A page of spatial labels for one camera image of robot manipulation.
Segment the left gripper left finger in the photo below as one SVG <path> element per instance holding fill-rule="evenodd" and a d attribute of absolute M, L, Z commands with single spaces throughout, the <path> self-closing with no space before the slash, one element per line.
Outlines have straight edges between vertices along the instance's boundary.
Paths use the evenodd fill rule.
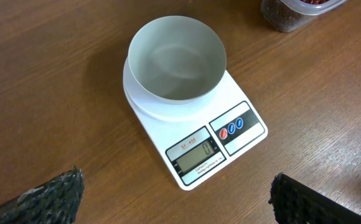
<path fill-rule="evenodd" d="M 74 223 L 84 190 L 83 173 L 73 167 L 0 204 L 0 223 Z"/>

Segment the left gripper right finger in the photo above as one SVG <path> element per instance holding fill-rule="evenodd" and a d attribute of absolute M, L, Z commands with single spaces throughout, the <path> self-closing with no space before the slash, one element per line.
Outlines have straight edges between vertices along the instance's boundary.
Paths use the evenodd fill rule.
<path fill-rule="evenodd" d="M 272 181 L 268 203 L 279 224 L 361 224 L 361 215 L 283 173 Z"/>

